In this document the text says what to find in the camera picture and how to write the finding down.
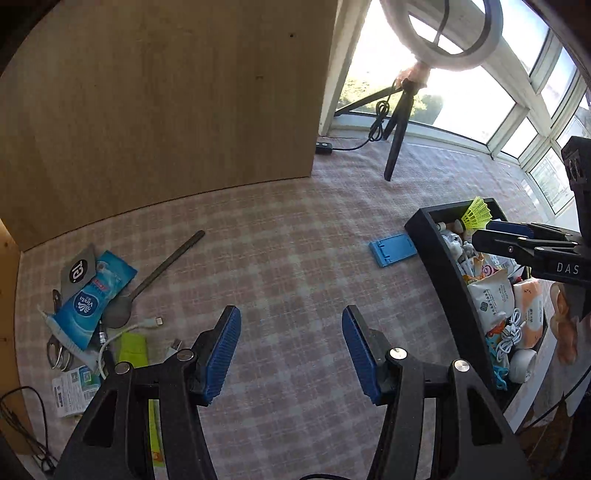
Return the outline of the black gel pen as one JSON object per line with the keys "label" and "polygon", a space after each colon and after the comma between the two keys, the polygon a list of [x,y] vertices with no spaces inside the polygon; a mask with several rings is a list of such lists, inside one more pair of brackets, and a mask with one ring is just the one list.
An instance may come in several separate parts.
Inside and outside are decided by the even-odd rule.
{"label": "black gel pen", "polygon": [[110,345],[108,344],[108,334],[106,327],[102,322],[98,323],[98,341],[99,341],[99,357],[98,365],[100,367],[100,375],[105,379],[111,372],[114,371],[115,362]]}

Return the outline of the blue wet wipes packet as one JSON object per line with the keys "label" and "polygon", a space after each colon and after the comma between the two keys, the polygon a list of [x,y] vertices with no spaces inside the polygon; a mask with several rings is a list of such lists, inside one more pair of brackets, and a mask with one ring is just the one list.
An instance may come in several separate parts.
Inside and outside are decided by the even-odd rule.
{"label": "blue wet wipes packet", "polygon": [[135,277],[137,271],[110,251],[95,264],[95,275],[53,316],[65,335],[81,350],[90,343],[107,305]]}

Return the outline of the grey card with logo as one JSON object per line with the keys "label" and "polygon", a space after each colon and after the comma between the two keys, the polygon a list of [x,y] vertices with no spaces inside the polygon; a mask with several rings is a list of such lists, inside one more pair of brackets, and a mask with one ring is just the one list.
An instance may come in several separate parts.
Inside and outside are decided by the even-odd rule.
{"label": "grey card with logo", "polygon": [[87,285],[96,274],[95,246],[90,243],[60,272],[61,298],[66,302]]}

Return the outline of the yellow-green shuttlecock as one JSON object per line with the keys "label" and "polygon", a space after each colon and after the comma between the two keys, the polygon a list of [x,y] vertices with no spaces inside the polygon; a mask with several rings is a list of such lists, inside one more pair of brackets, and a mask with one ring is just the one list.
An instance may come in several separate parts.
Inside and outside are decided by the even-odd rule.
{"label": "yellow-green shuttlecock", "polygon": [[460,221],[465,230],[485,229],[492,220],[491,211],[481,197],[476,197],[465,211]]}

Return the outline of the orange white tissue pack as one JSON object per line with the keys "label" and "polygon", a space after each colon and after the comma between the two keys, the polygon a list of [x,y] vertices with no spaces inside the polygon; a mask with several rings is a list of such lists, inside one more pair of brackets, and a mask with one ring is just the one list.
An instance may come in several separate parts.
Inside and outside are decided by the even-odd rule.
{"label": "orange white tissue pack", "polygon": [[521,312],[522,337],[518,349],[533,349],[544,331],[543,289],[538,279],[531,278],[513,286],[515,306]]}

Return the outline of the white tea sachet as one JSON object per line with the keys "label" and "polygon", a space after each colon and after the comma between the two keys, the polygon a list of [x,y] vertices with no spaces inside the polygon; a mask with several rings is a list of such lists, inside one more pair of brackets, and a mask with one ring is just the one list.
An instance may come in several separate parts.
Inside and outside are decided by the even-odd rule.
{"label": "white tea sachet", "polygon": [[512,316],[515,297],[506,269],[473,282],[467,288],[484,333]]}

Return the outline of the white blue paper packet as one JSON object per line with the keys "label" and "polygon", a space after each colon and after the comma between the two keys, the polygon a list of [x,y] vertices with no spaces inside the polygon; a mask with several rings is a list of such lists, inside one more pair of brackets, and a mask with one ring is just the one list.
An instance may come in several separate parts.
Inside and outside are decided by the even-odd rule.
{"label": "white blue paper packet", "polygon": [[66,418],[82,415],[100,385],[100,377],[85,365],[62,372],[52,380],[57,416]]}

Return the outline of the black storage tray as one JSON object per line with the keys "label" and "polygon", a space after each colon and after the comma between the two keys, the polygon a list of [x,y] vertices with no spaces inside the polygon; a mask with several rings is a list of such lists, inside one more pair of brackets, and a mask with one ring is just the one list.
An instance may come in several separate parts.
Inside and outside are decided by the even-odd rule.
{"label": "black storage tray", "polygon": [[458,353],[468,360],[480,375],[503,411],[517,397],[521,386],[512,381],[502,389],[495,385],[493,359],[485,342],[479,318],[464,271],[449,249],[438,227],[461,219],[470,201],[448,203],[419,209],[405,224],[444,309]]}

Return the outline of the white tape roll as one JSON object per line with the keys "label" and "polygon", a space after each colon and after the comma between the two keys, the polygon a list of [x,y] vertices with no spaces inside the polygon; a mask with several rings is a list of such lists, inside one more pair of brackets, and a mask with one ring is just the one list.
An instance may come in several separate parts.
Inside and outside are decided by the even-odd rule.
{"label": "white tape roll", "polygon": [[537,352],[533,349],[517,350],[509,366],[509,379],[516,384],[527,383],[535,370]]}

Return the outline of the silver metal carabiner tool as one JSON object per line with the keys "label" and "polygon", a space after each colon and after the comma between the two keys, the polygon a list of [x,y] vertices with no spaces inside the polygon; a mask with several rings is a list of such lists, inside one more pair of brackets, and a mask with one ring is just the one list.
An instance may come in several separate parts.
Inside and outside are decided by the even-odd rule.
{"label": "silver metal carabiner tool", "polygon": [[[57,313],[62,306],[61,294],[58,290],[52,290],[53,310]],[[52,370],[66,372],[70,369],[73,362],[73,355],[51,335],[46,344],[46,357]]]}

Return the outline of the blue plastic phone stand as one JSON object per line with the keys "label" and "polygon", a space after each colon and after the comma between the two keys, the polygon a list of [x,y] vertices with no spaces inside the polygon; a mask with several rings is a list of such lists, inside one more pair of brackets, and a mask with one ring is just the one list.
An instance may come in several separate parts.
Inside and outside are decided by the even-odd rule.
{"label": "blue plastic phone stand", "polygon": [[372,241],[369,243],[369,248],[381,268],[386,268],[417,254],[414,243],[405,233]]}

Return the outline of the dark metal spoon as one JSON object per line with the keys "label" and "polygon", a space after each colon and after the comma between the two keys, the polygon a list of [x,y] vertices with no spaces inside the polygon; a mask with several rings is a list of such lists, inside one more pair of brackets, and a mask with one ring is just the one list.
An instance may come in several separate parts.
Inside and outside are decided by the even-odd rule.
{"label": "dark metal spoon", "polygon": [[200,240],[204,239],[204,237],[204,230],[198,230],[195,232],[190,239],[187,239],[183,245],[180,245],[160,265],[158,265],[155,270],[144,278],[134,290],[126,295],[118,294],[113,300],[111,300],[105,308],[101,318],[103,325],[110,329],[120,329],[125,326],[130,319],[134,300],[190,248],[197,245]]}

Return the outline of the black tripod stand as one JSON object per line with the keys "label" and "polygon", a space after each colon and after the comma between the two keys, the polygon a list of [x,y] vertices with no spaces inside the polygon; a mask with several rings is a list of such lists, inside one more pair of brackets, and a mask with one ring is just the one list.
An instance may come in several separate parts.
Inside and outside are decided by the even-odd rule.
{"label": "black tripod stand", "polygon": [[375,120],[370,126],[368,137],[361,145],[351,148],[334,148],[334,151],[352,152],[360,150],[370,143],[386,141],[394,135],[384,169],[384,179],[391,181],[398,157],[408,128],[416,94],[425,85],[410,79],[404,79],[400,85],[393,83],[391,87],[377,91],[361,100],[339,108],[334,117],[353,112],[357,107],[366,106],[374,101]]}

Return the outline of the wooden cabinet panel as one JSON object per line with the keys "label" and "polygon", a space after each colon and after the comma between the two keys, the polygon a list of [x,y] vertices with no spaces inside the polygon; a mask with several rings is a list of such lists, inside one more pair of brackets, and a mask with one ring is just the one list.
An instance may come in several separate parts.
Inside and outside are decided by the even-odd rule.
{"label": "wooden cabinet panel", "polygon": [[1,218],[17,245],[310,175],[337,8],[58,3],[1,76]]}

